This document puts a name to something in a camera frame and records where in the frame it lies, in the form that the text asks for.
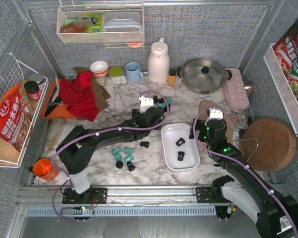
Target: stainless steel pot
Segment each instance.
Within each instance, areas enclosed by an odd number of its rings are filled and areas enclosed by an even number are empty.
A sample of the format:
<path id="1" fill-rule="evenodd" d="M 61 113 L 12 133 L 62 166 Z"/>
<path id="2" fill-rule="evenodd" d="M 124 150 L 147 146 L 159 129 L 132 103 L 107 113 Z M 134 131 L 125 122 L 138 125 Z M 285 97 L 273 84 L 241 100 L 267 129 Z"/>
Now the stainless steel pot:
<path id="1" fill-rule="evenodd" d="M 215 92 L 223 86 L 232 72 L 212 59 L 192 59 L 178 68 L 177 74 L 189 90 L 199 94 Z"/>

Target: white thermos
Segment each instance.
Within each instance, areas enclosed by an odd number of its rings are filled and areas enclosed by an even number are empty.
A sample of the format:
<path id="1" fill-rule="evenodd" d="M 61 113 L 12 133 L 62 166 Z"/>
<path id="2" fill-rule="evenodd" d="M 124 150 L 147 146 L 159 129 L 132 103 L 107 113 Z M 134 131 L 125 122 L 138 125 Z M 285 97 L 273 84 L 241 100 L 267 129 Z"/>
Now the white thermos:
<path id="1" fill-rule="evenodd" d="M 163 84 L 168 80 L 170 70 L 170 58 L 168 45 L 164 38 L 151 45 L 151 53 L 148 59 L 148 77 L 150 80 Z"/>

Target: round cutting board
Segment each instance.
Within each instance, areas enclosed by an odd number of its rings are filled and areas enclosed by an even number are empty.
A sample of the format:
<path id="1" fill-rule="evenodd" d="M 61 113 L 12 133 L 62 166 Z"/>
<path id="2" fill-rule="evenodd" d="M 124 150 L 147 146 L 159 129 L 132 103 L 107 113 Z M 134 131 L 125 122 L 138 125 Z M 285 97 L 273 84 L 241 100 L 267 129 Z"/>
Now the round cutting board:
<path id="1" fill-rule="evenodd" d="M 248 160 L 250 166 L 259 171 L 275 172 L 286 167 L 296 152 L 294 132 L 284 123 L 275 119 L 259 119 L 244 132 L 242 139 L 255 137 L 259 146 Z M 257 142 L 240 142 L 245 159 L 254 151 Z"/>

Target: orange bag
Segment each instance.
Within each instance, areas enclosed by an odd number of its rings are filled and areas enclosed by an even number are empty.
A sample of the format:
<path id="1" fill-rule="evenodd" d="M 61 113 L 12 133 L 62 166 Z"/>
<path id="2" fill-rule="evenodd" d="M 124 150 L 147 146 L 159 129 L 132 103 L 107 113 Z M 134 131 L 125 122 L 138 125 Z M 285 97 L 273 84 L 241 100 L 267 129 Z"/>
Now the orange bag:
<path id="1" fill-rule="evenodd" d="M 70 113 L 67 110 L 68 106 L 66 104 L 65 105 L 64 104 L 57 105 L 55 107 L 55 109 L 50 114 L 45 116 L 45 111 L 47 110 L 49 103 L 50 103 L 51 99 L 53 98 L 55 88 L 56 88 L 56 82 L 53 81 L 51 89 L 48 94 L 48 97 L 45 101 L 45 104 L 44 104 L 44 107 L 43 107 L 43 110 L 41 113 L 41 117 L 44 119 L 55 119 L 55 118 L 74 119 L 74 118 L 76 118 L 72 113 Z"/>
<path id="2" fill-rule="evenodd" d="M 0 101 L 0 137 L 20 152 L 31 125 L 31 115 L 24 111 L 19 88 L 20 84 L 11 88 Z"/>

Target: spice jar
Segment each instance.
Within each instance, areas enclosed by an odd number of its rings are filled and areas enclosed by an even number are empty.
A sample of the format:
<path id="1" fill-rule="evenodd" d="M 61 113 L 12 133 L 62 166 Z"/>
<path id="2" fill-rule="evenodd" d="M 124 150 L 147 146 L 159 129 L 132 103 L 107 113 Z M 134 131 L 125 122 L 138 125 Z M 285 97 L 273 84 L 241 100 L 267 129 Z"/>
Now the spice jar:
<path id="1" fill-rule="evenodd" d="M 37 82 L 39 85 L 40 90 L 42 91 L 44 88 L 44 78 L 39 73 L 33 73 L 29 76 L 29 81 Z"/>
<path id="2" fill-rule="evenodd" d="M 39 85 L 35 81 L 27 81 L 24 84 L 24 89 L 29 99 L 38 100 L 41 97 L 41 91 Z"/>
<path id="3" fill-rule="evenodd" d="M 175 86 L 176 71 L 174 69 L 169 70 L 168 85 L 171 87 Z"/>

